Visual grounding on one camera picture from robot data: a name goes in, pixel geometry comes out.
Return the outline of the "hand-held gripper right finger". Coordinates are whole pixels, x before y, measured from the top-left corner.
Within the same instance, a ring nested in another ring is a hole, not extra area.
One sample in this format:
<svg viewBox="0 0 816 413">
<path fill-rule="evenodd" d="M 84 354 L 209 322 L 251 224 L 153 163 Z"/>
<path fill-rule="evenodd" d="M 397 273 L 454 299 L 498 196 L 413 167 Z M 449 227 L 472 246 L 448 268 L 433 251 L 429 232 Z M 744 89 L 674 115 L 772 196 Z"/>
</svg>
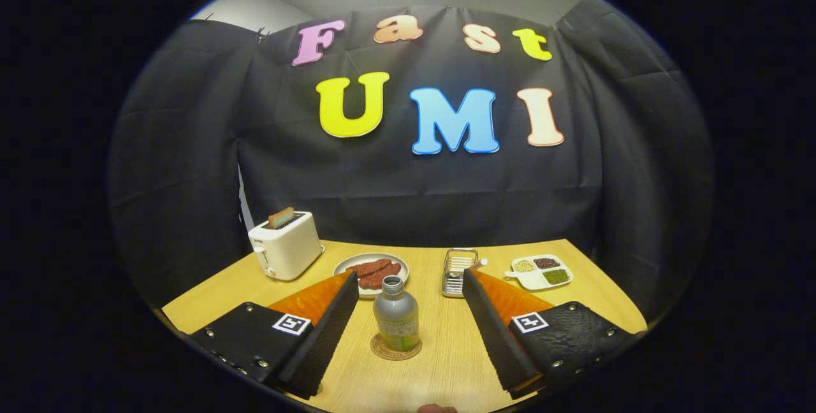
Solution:
<svg viewBox="0 0 816 413">
<path fill-rule="evenodd" d="M 463 296 L 499 384 L 515 399 L 577 383 L 644 333 L 579 301 L 553 305 L 479 270 L 464 271 Z"/>
</svg>

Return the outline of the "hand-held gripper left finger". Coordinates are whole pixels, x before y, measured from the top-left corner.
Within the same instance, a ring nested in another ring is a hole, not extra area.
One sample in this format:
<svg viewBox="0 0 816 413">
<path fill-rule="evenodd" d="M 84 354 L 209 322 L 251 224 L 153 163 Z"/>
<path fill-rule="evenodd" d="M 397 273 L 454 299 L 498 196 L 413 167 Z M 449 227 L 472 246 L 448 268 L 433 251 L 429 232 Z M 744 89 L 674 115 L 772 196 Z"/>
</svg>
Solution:
<svg viewBox="0 0 816 413">
<path fill-rule="evenodd" d="M 260 384 L 308 400 L 317 395 L 358 297 L 358 274 L 346 271 L 273 305 L 240 303 L 189 334 L 189 343 Z"/>
</svg>

